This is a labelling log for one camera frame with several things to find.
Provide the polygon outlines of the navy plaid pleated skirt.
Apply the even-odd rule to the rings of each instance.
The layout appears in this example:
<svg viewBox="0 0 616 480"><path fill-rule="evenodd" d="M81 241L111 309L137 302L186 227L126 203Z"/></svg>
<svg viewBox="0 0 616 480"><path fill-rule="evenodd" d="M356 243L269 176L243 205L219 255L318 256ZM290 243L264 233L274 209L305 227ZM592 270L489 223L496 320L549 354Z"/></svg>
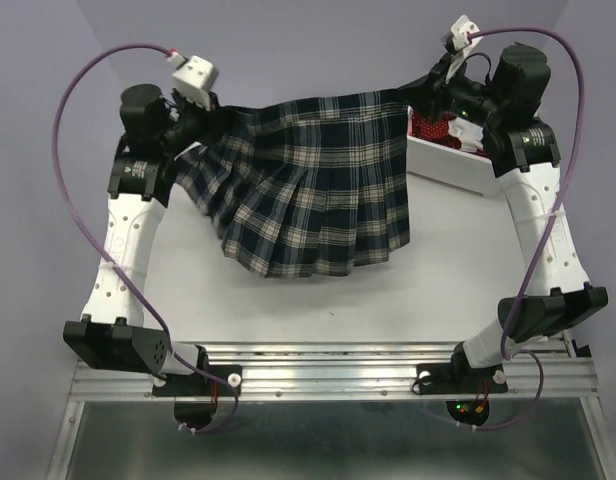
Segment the navy plaid pleated skirt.
<svg viewBox="0 0 616 480"><path fill-rule="evenodd" d="M406 103L394 89L234 107L178 184L223 254L263 278L346 276L410 240Z"/></svg>

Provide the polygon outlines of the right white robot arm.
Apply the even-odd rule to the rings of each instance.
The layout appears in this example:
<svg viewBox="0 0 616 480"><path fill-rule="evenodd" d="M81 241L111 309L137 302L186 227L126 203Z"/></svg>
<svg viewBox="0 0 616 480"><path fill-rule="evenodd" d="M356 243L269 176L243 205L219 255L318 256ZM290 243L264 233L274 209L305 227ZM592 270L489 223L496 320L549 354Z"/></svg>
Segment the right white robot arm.
<svg viewBox="0 0 616 480"><path fill-rule="evenodd" d="M426 119L451 113L482 129L482 145L503 192L526 273L518 294L500 300L497 318L462 342L448 366L451 384L470 390L492 367L527 343L579 325L608 304L582 267L563 206L566 180L554 131L537 116L551 77L545 54L513 44L491 79L479 83L451 54L402 87L401 97Z"/></svg>

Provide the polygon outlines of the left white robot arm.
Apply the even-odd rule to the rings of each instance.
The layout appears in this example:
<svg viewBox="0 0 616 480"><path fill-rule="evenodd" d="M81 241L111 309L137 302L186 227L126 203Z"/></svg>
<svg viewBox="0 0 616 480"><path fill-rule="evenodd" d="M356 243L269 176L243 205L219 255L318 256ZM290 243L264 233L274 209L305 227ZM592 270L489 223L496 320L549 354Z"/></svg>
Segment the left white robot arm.
<svg viewBox="0 0 616 480"><path fill-rule="evenodd" d="M151 374L176 382L187 393L210 382L204 348L173 343L166 326L144 325L144 285L153 242L176 180L177 156L213 137L218 121L214 93L196 104L176 87L165 98L159 87L139 84L120 97L124 132L107 186L107 232L96 279L79 320L65 324L65 343L89 367Z"/></svg>

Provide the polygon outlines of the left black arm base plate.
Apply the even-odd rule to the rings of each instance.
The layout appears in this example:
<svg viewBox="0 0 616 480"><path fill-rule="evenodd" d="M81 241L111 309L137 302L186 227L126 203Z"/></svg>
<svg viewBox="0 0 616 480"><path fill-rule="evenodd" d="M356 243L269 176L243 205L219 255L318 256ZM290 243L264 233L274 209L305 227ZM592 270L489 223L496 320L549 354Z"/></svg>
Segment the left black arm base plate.
<svg viewBox="0 0 616 480"><path fill-rule="evenodd" d="M195 370L189 374L160 373L153 379L151 395L173 399L173 417L178 429L194 436L217 432L235 417L243 367L214 364L203 347Z"/></svg>

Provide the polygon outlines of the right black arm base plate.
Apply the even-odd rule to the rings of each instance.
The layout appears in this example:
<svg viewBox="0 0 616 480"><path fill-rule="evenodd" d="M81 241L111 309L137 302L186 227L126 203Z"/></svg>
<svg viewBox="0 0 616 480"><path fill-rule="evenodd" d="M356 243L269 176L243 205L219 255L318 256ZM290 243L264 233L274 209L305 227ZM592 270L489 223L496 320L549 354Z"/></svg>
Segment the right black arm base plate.
<svg viewBox="0 0 616 480"><path fill-rule="evenodd" d="M487 422L490 396L508 392L502 364L475 369L469 366L463 352L453 353L444 362L417 364L415 369L411 392L419 396L452 396L446 402L448 414L459 425L473 429Z"/></svg>

